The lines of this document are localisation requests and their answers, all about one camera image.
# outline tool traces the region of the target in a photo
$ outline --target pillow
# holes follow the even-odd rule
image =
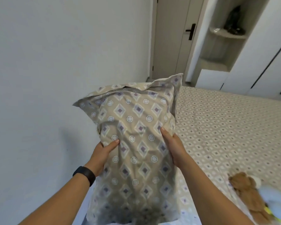
[[[173,134],[182,73],[153,83],[100,87],[74,103],[97,124],[109,155],[87,212],[91,224],[158,224],[179,218],[176,167],[160,128]]]

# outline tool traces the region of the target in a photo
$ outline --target hand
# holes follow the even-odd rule
[[[94,175],[98,177],[103,171],[103,166],[107,161],[109,153],[114,150],[119,143],[120,140],[117,139],[111,142],[109,145],[103,147],[102,143],[99,142],[95,147],[90,160],[84,166],[90,169]]]
[[[190,158],[190,155],[187,154],[182,141],[176,133],[171,136],[163,127],[160,128],[160,131],[165,139],[165,143],[167,144],[169,151],[173,156],[174,164],[181,169],[181,166],[184,165],[186,159]]]

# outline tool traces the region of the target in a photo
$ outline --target left hand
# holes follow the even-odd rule
[[[119,143],[120,140],[117,139],[111,142],[109,145],[103,147],[103,144],[99,142],[95,147],[90,160],[84,166],[90,169],[94,175],[98,177],[103,171],[103,166],[107,161],[109,153],[114,150]]]

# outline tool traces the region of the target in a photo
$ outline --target forearm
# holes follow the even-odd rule
[[[56,194],[19,225],[71,225],[90,188],[83,174],[75,174]]]
[[[253,225],[251,220],[210,181],[190,156],[184,158],[180,169],[203,225]]]

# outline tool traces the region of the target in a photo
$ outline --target black wristband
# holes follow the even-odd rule
[[[96,180],[96,176],[94,175],[94,173],[85,166],[79,166],[77,168],[77,170],[75,170],[73,176],[77,173],[83,174],[84,176],[87,177],[88,181],[90,182],[90,187],[92,186],[92,184]]]

